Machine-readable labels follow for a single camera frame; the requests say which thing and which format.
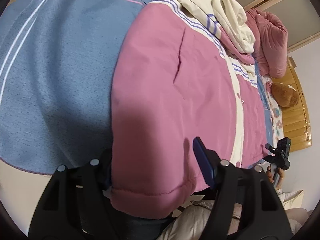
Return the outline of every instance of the blue fabric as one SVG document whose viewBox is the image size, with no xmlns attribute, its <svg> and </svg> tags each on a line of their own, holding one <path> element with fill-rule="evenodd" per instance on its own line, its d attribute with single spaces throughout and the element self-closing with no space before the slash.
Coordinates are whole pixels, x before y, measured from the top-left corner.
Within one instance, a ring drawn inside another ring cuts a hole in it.
<svg viewBox="0 0 320 240">
<path fill-rule="evenodd" d="M 254 63 L 254 68 L 256 71 L 256 75 L 257 75 L 257 87 L 258 87 L 258 91 L 260 94 L 260 98 L 261 101 L 263 103 L 263 108 L 264 108 L 264 118 L 265 118 L 265 122 L 266 122 L 266 135 L 267 135 L 267 142 L 271 145 L 273 145 L 273 129 L 272 129 L 272 121 L 271 121 L 271 110 L 270 110 L 270 106 L 267 100 L 267 95 L 266 95 L 266 90 L 264 88 L 261 76 L 260 76 L 260 72 L 259 72 L 259 68 L 258 68 L 258 63 L 255 60 Z"/>
<path fill-rule="evenodd" d="M 143 3 L 45 0 L 22 30 L 42 1 L 18 0 L 0 17 L 0 158 L 51 174 L 111 148 L 113 72 Z"/>
</svg>

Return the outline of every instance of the gray handle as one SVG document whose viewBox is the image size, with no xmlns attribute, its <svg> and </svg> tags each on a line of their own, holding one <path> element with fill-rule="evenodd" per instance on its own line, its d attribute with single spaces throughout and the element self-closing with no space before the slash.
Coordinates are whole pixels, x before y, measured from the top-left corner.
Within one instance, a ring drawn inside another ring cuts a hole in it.
<svg viewBox="0 0 320 240">
<path fill-rule="evenodd" d="M 275 164 L 271 164 L 271 174 L 273 175 L 273 187 L 276 187 L 278 185 L 280 175 L 278 173 L 278 166 Z"/>
</svg>

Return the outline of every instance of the headboard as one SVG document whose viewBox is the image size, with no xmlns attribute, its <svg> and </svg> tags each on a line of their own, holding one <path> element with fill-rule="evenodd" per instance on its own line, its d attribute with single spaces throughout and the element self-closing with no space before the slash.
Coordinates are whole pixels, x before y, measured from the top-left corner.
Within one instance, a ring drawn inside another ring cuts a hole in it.
<svg viewBox="0 0 320 240">
<path fill-rule="evenodd" d="M 312 145 L 308 108 L 294 67 L 295 63 L 292 57 L 287 58 L 287 71 L 284 77 L 281 79 L 273 79 L 274 82 L 291 85 L 300 96 L 300 100 L 296 106 L 282 108 L 284 136 L 287 136 L 292 140 L 291 152 Z"/>
</svg>

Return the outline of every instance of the pink cushion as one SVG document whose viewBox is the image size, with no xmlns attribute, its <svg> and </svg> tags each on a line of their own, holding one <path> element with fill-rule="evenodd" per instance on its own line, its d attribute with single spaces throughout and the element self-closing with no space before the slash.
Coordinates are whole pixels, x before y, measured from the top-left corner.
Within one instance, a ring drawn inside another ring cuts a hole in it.
<svg viewBox="0 0 320 240">
<path fill-rule="evenodd" d="M 252 55 L 258 62 L 260 74 L 283 77 L 287 68 L 287 29 L 273 13 L 250 9 L 246 14 L 246 24 L 256 38 Z"/>
</svg>

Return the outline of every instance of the person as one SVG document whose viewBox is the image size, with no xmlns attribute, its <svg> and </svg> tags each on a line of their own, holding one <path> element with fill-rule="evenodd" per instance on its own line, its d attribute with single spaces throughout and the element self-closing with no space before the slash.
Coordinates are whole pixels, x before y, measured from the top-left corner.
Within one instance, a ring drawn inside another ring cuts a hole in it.
<svg viewBox="0 0 320 240">
<path fill-rule="evenodd" d="M 285 178 L 284 170 L 278 168 L 280 179 L 275 190 L 285 207 L 285 203 L 294 200 L 297 194 L 285 193 L 282 191 L 282 184 Z M 269 166 L 266 171 L 269 181 L 273 183 L 273 174 Z M 192 205 L 188 206 L 179 217 L 176 218 L 158 237 L 157 240 L 197 240 L 200 238 L 202 231 L 207 223 L 209 215 L 214 205 L 213 199 L 202 199 L 200 201 L 191 201 Z M 242 205 L 235 203 L 233 216 L 231 219 L 228 235 L 238 230 Z M 307 210 L 302 208 L 293 208 L 286 210 L 292 233 L 296 233 L 308 219 Z"/>
</svg>

